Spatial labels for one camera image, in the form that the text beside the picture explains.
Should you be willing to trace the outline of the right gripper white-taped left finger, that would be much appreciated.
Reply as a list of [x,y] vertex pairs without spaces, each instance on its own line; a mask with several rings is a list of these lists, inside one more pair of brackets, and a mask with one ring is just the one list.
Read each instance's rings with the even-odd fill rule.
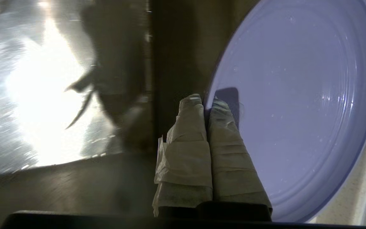
[[175,123],[158,139],[154,183],[155,217],[165,208],[192,210],[212,201],[212,160],[199,94],[180,100]]

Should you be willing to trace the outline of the purple plastic plate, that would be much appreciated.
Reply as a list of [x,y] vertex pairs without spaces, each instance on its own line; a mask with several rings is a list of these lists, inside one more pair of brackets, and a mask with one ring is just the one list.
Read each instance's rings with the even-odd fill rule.
[[305,223],[340,190],[366,145],[366,0],[260,0],[215,70],[217,97],[273,206]]

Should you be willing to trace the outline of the stainless steel sink basin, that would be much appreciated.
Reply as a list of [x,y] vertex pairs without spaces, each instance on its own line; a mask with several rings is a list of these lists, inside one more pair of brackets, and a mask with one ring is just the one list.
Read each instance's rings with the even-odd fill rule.
[[157,138],[260,0],[0,0],[0,227],[152,217]]

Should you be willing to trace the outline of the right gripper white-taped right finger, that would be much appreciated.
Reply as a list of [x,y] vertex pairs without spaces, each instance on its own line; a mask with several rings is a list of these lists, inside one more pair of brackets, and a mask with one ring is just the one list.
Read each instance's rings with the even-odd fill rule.
[[228,104],[215,98],[209,113],[208,142],[215,201],[273,206],[253,165]]

